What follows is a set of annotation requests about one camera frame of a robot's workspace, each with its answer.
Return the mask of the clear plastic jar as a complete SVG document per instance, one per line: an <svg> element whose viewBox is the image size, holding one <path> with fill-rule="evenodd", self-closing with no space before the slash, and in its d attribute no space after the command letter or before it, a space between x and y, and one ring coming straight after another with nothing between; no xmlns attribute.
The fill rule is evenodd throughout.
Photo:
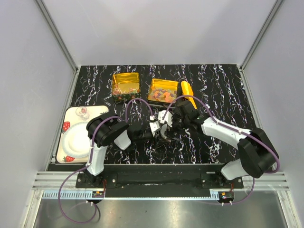
<svg viewBox="0 0 304 228"><path fill-rule="evenodd" d="M171 138L164 133L160 133L160 137L161 137L160 141L163 143L172 143L177 141L175 138Z"/></svg>

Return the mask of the yellow plastic scoop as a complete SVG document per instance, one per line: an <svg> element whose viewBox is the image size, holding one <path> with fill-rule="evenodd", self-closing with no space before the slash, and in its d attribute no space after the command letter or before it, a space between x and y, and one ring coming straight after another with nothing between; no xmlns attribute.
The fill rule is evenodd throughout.
<svg viewBox="0 0 304 228"><path fill-rule="evenodd" d="M181 84L181 88L182 88L182 94L190 95L186 98L192 103L194 109L197 109L197 106L196 106L194 98L193 98L193 90L192 90L190 83L188 83L187 81L181 81L180 84Z"/></svg>

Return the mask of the gold tin with gummies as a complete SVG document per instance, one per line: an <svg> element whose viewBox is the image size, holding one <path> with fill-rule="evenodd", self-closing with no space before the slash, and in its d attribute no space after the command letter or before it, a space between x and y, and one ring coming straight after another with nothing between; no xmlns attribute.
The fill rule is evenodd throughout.
<svg viewBox="0 0 304 228"><path fill-rule="evenodd" d="M177 98L178 82L166 79L152 79L147 100L154 105L169 105Z"/></svg>

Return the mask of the gold tin with lollipops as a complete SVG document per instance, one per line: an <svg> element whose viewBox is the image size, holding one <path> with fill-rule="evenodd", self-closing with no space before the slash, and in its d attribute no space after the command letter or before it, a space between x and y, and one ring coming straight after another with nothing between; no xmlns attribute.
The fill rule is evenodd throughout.
<svg viewBox="0 0 304 228"><path fill-rule="evenodd" d="M115 101L140 98L139 73L120 73L112 77L112 97Z"/></svg>

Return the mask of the white jar lid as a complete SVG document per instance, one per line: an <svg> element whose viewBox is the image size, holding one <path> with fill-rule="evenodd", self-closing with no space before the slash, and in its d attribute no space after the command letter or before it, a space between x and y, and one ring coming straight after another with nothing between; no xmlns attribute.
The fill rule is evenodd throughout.
<svg viewBox="0 0 304 228"><path fill-rule="evenodd" d="M167 136L167 125L163 125L160 130L160 135L163 139L167 140L169 137Z"/></svg>

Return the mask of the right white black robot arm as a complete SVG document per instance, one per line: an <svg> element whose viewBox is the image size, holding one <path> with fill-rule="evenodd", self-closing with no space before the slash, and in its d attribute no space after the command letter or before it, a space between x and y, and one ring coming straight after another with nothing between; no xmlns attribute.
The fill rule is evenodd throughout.
<svg viewBox="0 0 304 228"><path fill-rule="evenodd" d="M239 159L226 163L215 177L220 188L227 188L238 177L260 178L274 164L279 165L279 156L263 129L249 130L230 125L209 113L200 112L188 99L178 102L164 120L174 133L193 129L237 149Z"/></svg>

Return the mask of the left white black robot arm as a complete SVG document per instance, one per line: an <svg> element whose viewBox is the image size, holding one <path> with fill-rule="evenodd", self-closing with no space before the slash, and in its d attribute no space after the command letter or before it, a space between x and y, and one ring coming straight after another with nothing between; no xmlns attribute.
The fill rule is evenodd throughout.
<svg viewBox="0 0 304 228"><path fill-rule="evenodd" d="M156 123L149 123L146 129L140 123L128 124L112 113L101 114L86 125L91 143L91 152L84 173L86 183L98 188L103 181L104 161L107 148L114 143L121 150L128 149L136 141L150 140L155 136Z"/></svg>

